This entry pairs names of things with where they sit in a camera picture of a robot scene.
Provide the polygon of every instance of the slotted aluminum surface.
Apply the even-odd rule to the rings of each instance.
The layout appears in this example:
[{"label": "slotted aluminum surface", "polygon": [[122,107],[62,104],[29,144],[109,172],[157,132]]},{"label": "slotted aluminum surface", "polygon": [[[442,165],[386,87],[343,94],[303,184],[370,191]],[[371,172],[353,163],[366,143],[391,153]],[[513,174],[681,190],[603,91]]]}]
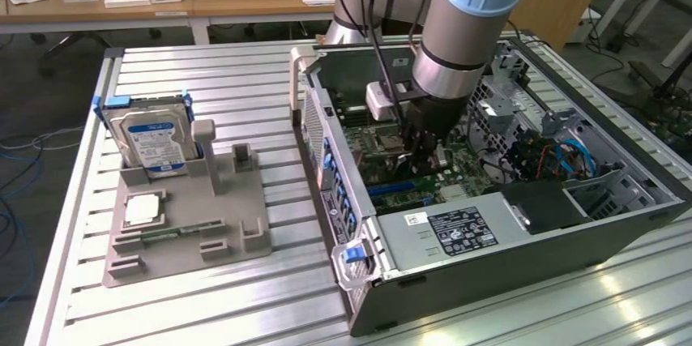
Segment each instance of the slotted aluminum surface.
[{"label": "slotted aluminum surface", "polygon": [[[87,159],[83,174],[73,179],[83,181],[82,201],[73,204],[73,243],[55,248],[66,251],[65,273],[57,292],[43,291],[39,297],[39,305],[55,304],[55,309],[47,318],[35,314],[29,339],[71,346],[689,343],[690,216],[647,234],[598,267],[383,334],[349,336],[290,125],[289,52],[295,45],[313,43],[129,49],[122,61],[109,62],[110,94],[151,96],[187,89],[197,118],[214,118],[219,127],[215,150],[229,151],[234,143],[250,142],[259,151],[275,252],[246,263],[105,288],[101,278],[122,159],[103,127],[94,127],[95,140],[83,147],[95,158]],[[690,166],[667,155],[663,144],[605,100],[558,55],[535,46],[578,91],[690,186]],[[530,76],[530,87],[554,108],[569,104],[538,74]]]}]

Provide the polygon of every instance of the hard drive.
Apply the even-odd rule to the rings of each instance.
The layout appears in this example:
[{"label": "hard drive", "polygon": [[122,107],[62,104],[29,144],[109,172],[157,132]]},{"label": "hard drive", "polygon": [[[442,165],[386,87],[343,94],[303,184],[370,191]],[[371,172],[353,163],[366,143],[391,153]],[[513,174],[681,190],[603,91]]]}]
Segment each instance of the hard drive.
[{"label": "hard drive", "polygon": [[186,161],[202,154],[193,139],[190,95],[151,99],[115,96],[97,113],[129,168],[145,168],[150,178],[187,173]]}]

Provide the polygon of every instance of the motherboard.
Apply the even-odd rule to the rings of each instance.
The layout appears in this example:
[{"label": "motherboard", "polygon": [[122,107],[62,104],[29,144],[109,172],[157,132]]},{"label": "motherboard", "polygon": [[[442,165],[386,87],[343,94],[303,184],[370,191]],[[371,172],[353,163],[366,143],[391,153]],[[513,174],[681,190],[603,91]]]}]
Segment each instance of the motherboard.
[{"label": "motherboard", "polygon": [[477,153],[455,136],[441,146],[435,174],[418,176],[398,166],[406,151],[395,124],[347,127],[345,132],[381,215],[479,196],[495,184]]}]

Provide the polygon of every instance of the floor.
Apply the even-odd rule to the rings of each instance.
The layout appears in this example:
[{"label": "floor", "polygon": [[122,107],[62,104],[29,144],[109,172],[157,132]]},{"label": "floor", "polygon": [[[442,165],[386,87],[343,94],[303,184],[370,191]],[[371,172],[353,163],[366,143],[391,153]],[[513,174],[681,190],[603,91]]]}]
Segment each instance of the floor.
[{"label": "floor", "polygon": [[[641,0],[630,0],[618,16],[623,21]],[[613,0],[595,0],[594,7],[605,11]],[[323,33],[327,23],[307,23],[311,34]],[[685,14],[667,4],[661,4],[639,34],[639,47],[627,46],[618,57],[623,61],[638,59],[647,62],[661,77],[671,72],[659,65],[667,52],[675,46],[687,30],[692,27],[692,16]],[[213,43],[251,41],[275,41],[302,38],[297,23],[267,23],[257,26],[255,38],[247,36],[243,26],[214,28]],[[606,33],[618,31],[615,25]],[[59,58],[51,61],[57,74],[43,79],[37,72],[37,63],[43,51],[55,44],[65,34],[49,34],[46,45],[37,45],[27,35],[18,35],[13,42],[0,49],[0,139],[10,135],[39,135],[61,128],[81,126],[87,117],[87,108],[101,69],[103,49],[91,41],[79,42]],[[0,45],[10,36],[0,36]],[[187,28],[163,29],[163,37],[154,40],[146,29],[127,32],[106,32],[105,38],[115,46],[170,46],[191,45],[193,34]],[[563,56],[577,69],[593,77],[598,73],[618,66],[610,60],[589,51],[583,45],[569,45]],[[683,84],[692,85],[692,73],[689,71]],[[633,81],[627,78],[627,70],[606,75],[599,82],[623,92],[633,90]],[[50,146],[75,142],[79,133],[57,137]],[[18,156],[33,158],[37,150],[18,153]],[[23,343],[26,329],[33,314],[34,298],[38,292],[43,267],[49,258],[53,235],[63,196],[71,178],[73,162],[78,149],[51,151],[43,154],[45,172],[26,192],[11,199],[15,214],[22,219],[37,259],[37,274],[30,287],[21,291],[18,300],[0,307],[0,345]],[[23,169],[15,160],[0,159],[0,182]],[[0,236],[0,248],[9,240],[9,234]],[[0,301],[11,295],[26,282],[30,274],[30,261],[23,245],[15,245],[7,258],[0,262]]]}]

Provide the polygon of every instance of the blue ram slot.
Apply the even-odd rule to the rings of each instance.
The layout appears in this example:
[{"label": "blue ram slot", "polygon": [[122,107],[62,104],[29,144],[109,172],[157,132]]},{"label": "blue ram slot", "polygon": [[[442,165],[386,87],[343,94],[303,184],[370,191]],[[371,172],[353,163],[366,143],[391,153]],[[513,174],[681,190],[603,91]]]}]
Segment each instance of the blue ram slot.
[{"label": "blue ram slot", "polygon": [[391,184],[390,186],[379,186],[377,188],[369,188],[369,195],[378,196],[381,194],[394,194],[395,192],[403,192],[415,188],[414,182],[401,182]]}]

